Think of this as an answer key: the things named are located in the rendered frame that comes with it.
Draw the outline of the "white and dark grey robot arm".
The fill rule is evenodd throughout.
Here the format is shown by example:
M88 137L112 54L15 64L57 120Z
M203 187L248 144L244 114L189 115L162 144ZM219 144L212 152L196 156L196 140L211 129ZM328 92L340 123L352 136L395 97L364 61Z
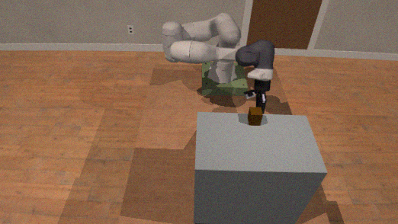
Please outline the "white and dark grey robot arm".
M218 35L220 38L216 46L202 42ZM206 21L186 24L169 21L162 25L162 46L169 62L200 64L213 61L208 78L220 84L237 78L233 62L243 67L254 66L254 70L248 73L248 78L261 81L272 79L274 44L268 40L258 40L235 49L234 43L238 43L240 39L241 31L227 13Z

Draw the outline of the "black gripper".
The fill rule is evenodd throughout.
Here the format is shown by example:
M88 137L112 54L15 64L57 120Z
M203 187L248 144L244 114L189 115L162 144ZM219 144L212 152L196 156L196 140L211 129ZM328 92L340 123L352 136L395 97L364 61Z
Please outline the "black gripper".
M265 92L270 91L271 81L261 81L255 79L254 89L258 91L256 95L256 107L262 108L262 113L265 112L265 105L267 102Z

